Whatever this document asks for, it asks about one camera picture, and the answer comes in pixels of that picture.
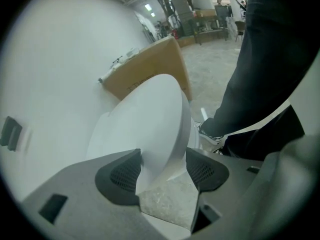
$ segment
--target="person wearing hat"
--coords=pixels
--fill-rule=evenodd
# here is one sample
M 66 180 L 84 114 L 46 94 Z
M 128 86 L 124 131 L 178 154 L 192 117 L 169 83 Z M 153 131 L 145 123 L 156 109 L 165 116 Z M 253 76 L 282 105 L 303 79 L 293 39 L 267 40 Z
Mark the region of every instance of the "person wearing hat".
M 222 0 L 217 0 L 215 5 L 216 6 L 222 6 L 221 2 L 222 2 Z

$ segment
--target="shoe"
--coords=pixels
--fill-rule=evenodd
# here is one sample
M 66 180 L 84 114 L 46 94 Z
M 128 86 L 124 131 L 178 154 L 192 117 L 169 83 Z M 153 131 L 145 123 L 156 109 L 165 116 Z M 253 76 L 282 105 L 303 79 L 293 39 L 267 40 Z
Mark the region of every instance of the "shoe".
M 221 140 L 223 139 L 223 137 L 224 137 L 224 136 L 212 137 L 212 136 L 206 134 L 206 133 L 204 132 L 204 130 L 201 129 L 201 126 L 202 126 L 202 124 L 203 124 L 202 122 L 196 122 L 195 124 L 196 124 L 196 126 L 198 127 L 199 135 L 200 135 L 201 137 L 205 138 L 205 139 L 206 139 L 208 142 L 210 142 L 212 145 L 215 145 L 215 146 L 218 145 L 218 144 L 221 142 Z
M 219 155 L 224 155 L 224 153 L 222 153 L 222 149 L 223 149 L 224 147 L 222 146 L 222 147 L 219 147 L 217 150 L 215 150 L 215 151 L 213 151 L 213 153 L 216 153 L 216 154 L 219 154 Z

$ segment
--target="fluorescent light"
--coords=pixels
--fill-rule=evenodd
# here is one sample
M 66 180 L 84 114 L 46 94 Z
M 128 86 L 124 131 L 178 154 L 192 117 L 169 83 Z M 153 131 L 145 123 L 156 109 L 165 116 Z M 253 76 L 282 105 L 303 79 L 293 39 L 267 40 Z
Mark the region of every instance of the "fluorescent light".
M 148 4 L 148 3 L 147 3 L 144 7 L 145 7 L 148 11 L 151 11 L 151 10 L 152 10 L 150 4 Z

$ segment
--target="person's leg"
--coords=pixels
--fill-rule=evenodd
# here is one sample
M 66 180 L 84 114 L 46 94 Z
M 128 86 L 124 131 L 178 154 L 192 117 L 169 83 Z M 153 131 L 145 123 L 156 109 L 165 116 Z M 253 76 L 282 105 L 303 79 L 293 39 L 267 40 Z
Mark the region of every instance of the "person's leg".
M 227 156 L 263 161 L 268 154 L 280 151 L 287 143 L 304 134 L 290 105 L 262 128 L 229 136 L 221 152 Z
M 219 137 L 251 126 L 290 96 L 319 50 L 317 36 L 302 34 L 299 10 L 294 0 L 248 0 L 236 69 L 200 133 Z

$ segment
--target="pant leg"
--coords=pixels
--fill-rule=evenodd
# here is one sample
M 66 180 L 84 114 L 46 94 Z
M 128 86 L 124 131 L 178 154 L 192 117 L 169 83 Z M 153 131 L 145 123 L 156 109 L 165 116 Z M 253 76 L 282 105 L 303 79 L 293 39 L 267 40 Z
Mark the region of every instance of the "pant leg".
M 229 136 L 222 153 L 263 161 L 268 154 L 280 151 L 287 143 L 301 138 L 304 134 L 302 125 L 290 105 L 262 128 Z
M 251 126 L 290 96 L 319 50 L 318 35 L 302 33 L 299 10 L 294 0 L 248 0 L 236 68 L 204 132 L 219 137 Z

